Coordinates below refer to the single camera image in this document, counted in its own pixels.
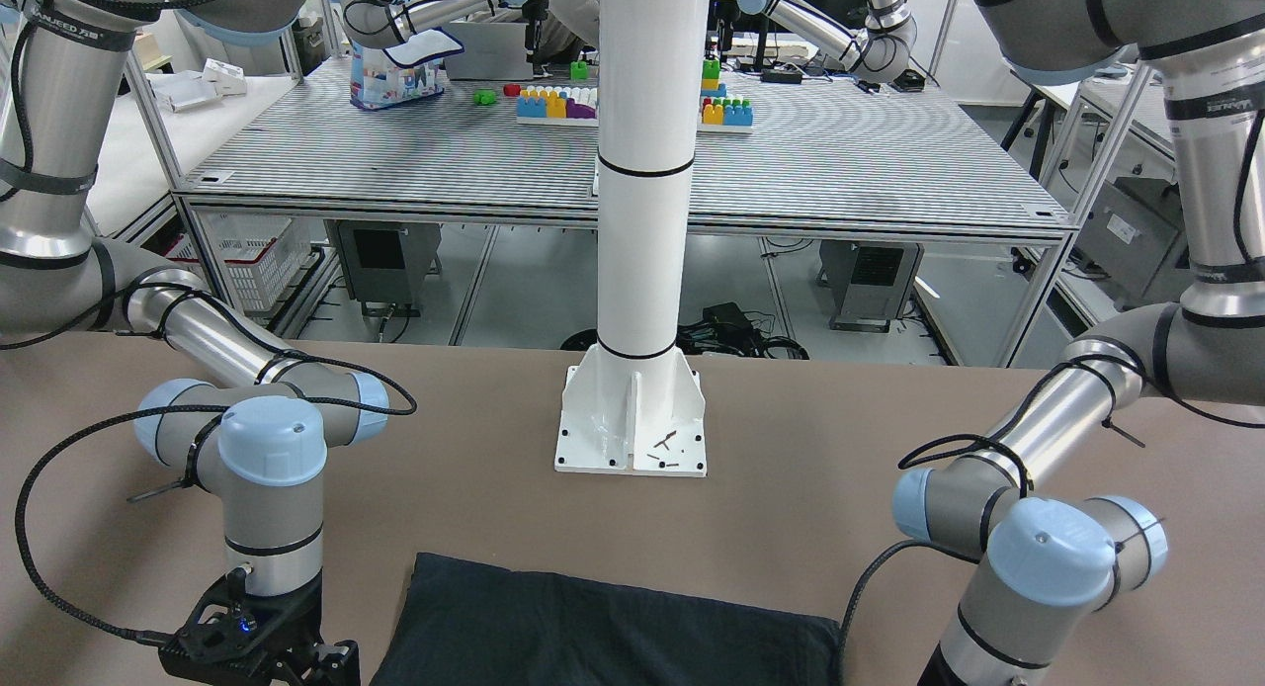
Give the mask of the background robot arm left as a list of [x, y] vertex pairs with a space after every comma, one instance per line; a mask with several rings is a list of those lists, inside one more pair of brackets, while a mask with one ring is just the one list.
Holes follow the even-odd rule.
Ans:
[[366, 70], [371, 86], [397, 78], [393, 70], [416, 70], [423, 78], [428, 61], [457, 54], [463, 46], [441, 30], [443, 25], [477, 11], [515, 8], [529, 0], [338, 0], [343, 32], [357, 58], [354, 70]]

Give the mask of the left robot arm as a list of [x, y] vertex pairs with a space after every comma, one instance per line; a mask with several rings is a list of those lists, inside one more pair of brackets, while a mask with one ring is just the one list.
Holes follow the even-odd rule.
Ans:
[[985, 435], [891, 501], [906, 546], [975, 561], [922, 685], [1036, 685], [1092, 611], [1161, 570], [1160, 520], [1128, 497], [1066, 504], [1036, 480], [1149, 390], [1179, 405], [1262, 402], [1264, 0], [974, 0], [1034, 81], [1077, 81], [1126, 46], [1164, 82], [1192, 285], [1079, 335]]

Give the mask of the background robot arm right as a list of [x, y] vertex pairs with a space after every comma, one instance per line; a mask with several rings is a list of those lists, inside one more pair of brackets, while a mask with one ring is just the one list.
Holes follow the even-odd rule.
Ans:
[[746, 15], [770, 19], [816, 46], [845, 73], [872, 84], [891, 84], [910, 68], [917, 27], [907, 0], [867, 0], [867, 20], [849, 28], [808, 0], [719, 0]]

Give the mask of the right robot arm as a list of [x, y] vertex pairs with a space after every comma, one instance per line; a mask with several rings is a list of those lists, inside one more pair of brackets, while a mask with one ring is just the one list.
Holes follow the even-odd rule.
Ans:
[[388, 380], [307, 356], [213, 297], [202, 280], [109, 237], [85, 208], [113, 99], [140, 27], [186, 11], [218, 34], [287, 37], [306, 0], [3, 0], [23, 16], [3, 127], [3, 349], [71, 330], [153, 335], [213, 371], [172, 381], [126, 415], [140, 446], [224, 509], [226, 571], [168, 634], [114, 627], [54, 592], [37, 570], [27, 508], [54, 457], [108, 419], [51, 448], [22, 483], [15, 542], [27, 577], [66, 615], [153, 645], [172, 676], [213, 685], [357, 685], [361, 651], [326, 643], [323, 471], [330, 447], [382, 430]]

